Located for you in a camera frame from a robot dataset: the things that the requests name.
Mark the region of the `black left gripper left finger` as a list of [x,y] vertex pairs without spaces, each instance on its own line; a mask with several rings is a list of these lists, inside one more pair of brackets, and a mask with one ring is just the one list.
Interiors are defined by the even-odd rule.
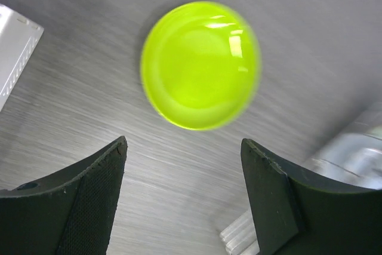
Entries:
[[1,190],[1,254],[106,254],[127,148],[120,136],[55,173]]

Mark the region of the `lime green plate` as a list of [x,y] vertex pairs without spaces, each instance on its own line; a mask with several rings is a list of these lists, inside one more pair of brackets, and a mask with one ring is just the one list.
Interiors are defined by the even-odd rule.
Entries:
[[164,14],[140,55],[148,101],[187,130],[211,130],[237,118],[251,103],[260,75],[255,33],[239,13],[218,2],[189,2]]

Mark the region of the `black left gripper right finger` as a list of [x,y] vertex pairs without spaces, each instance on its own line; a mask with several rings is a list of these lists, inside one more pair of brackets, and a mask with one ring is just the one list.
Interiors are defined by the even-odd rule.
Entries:
[[251,139],[241,162],[261,254],[380,254],[381,191],[339,182]]

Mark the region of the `white perforated file organizer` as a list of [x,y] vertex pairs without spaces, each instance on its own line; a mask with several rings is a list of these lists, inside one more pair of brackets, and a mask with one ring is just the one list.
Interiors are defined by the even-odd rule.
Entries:
[[3,107],[36,48],[44,28],[1,5],[0,85]]

